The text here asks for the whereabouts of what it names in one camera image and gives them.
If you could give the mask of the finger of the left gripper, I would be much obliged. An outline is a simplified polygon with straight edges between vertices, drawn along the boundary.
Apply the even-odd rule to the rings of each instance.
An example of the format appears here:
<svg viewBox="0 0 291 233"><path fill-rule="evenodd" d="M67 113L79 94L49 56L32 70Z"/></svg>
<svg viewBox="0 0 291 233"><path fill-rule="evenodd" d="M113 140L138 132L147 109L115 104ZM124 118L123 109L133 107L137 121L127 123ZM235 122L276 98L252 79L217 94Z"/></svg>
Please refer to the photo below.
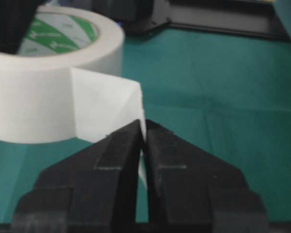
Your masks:
<svg viewBox="0 0 291 233"><path fill-rule="evenodd" d="M0 52L17 53L40 0L0 0Z"/></svg>

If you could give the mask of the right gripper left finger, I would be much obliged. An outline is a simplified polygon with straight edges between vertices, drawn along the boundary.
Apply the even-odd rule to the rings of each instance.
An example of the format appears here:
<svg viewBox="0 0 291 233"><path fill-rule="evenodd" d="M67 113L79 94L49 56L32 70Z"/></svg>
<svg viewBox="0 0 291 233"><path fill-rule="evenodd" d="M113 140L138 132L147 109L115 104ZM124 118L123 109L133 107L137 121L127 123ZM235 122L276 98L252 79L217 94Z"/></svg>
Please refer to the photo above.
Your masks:
<svg viewBox="0 0 291 233"><path fill-rule="evenodd" d="M140 121L45 168L17 203L14 233L114 233L136 217Z"/></svg>

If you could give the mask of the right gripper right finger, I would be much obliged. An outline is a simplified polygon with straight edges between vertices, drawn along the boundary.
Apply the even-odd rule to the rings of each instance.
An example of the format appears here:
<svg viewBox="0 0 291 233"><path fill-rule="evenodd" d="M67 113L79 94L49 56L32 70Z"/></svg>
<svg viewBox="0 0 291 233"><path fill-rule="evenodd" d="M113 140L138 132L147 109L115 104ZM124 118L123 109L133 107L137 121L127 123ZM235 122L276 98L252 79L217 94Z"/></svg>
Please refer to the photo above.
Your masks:
<svg viewBox="0 0 291 233"><path fill-rule="evenodd" d="M166 233L266 233L267 214L242 171L146 121L149 220Z"/></svg>

